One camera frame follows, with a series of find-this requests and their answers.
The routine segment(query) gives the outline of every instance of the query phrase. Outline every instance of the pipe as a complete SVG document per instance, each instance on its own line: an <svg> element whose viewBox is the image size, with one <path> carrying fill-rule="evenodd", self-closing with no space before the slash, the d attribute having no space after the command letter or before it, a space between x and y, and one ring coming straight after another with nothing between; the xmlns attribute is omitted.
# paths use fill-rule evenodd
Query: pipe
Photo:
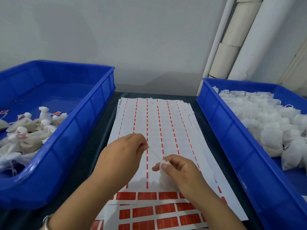
<svg viewBox="0 0 307 230"><path fill-rule="evenodd" d="M215 56L217 48L218 48L218 46L221 42L221 38L222 38L224 29L225 29L225 26L227 24L227 21L228 21L229 15L231 13L232 6L233 6L234 2L235 2L235 0L227 0L227 2L226 2L224 12L222 14L222 18L221 18L219 27L217 28L217 32L216 32L216 35L215 35L215 38L214 38L214 41L213 41L213 44L212 44L212 47L211 47L211 51L210 51L210 54L209 54L209 57L208 57L202 78L208 77L208 75L209 75L209 71L211 69L211 66L212 66L212 63L213 63L213 60L214 60L214 56ZM198 88L198 91L197 91L197 96L201 92L202 86L203 86L203 80L201 80L201 83L199 85L199 88Z"/></svg>
<svg viewBox="0 0 307 230"><path fill-rule="evenodd" d="M250 80L295 0L263 0L229 80Z"/></svg>

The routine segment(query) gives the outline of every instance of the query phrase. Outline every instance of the left hand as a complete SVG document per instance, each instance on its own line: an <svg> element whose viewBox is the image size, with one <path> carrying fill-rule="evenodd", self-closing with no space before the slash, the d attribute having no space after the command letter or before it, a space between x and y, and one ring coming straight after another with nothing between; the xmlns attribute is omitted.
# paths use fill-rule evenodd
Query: left hand
<svg viewBox="0 0 307 230"><path fill-rule="evenodd" d="M140 133L113 141L102 150L91 177L108 186L110 195L114 195L133 178L143 152L148 148L145 137Z"/></svg>

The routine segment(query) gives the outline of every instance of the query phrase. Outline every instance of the silver bracelet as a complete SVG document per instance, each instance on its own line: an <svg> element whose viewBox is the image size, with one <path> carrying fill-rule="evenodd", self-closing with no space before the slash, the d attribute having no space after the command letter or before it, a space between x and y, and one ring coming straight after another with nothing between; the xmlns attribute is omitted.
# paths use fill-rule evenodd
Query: silver bracelet
<svg viewBox="0 0 307 230"><path fill-rule="evenodd" d="M49 219L52 215L50 216L46 216L43 220L43 227L42 227L42 230L50 230L49 227L48 227L48 222L49 222Z"/></svg>

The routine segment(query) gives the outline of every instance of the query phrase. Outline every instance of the dark table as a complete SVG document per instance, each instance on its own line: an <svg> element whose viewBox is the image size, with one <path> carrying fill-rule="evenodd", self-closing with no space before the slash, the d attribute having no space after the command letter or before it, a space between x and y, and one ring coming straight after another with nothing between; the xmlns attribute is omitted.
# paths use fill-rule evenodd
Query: dark table
<svg viewBox="0 0 307 230"><path fill-rule="evenodd" d="M54 213L60 205L77 189L77 187L86 180L92 173L98 156L102 149L106 146L109 135L113 126L116 115L118 99L127 98L148 98L183 100L191 104L195 113L195 117L201 127L203 135L206 139L209 149L214 158L221 167L226 179L232 187L240 204L248 216L248 221L243 221L247 229L263 229L261 222L253 209L246 193L244 192L235 172L228 162L217 138L215 137L209 123L203 115L194 96L176 96L176 95L159 95L159 94L143 94L143 93L122 93L115 92L110 99L105 111L98 120L93 133L91 134L84 149L76 160L71 172L67 176L62 188L56 195L54 200L37 210L7 210L0 209L0 229L1 230L17 230L17 229L39 229L46 215Z"/></svg>

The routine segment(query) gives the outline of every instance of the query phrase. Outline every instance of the blue plastic crate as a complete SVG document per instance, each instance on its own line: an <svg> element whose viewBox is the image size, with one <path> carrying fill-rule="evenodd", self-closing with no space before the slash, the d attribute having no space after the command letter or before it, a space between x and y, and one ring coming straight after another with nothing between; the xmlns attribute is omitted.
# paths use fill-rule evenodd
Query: blue plastic crate
<svg viewBox="0 0 307 230"><path fill-rule="evenodd" d="M204 78L197 102L265 229L307 229L305 170L281 170L212 88L271 92L307 114L307 100L276 84Z"/></svg>
<svg viewBox="0 0 307 230"><path fill-rule="evenodd" d="M38 118L39 106L51 113L68 113L20 174L0 174L0 206L36 209L53 199L116 88L113 70L104 65L37 60L0 73L0 112L9 110L3 120L14 122L24 112Z"/></svg>

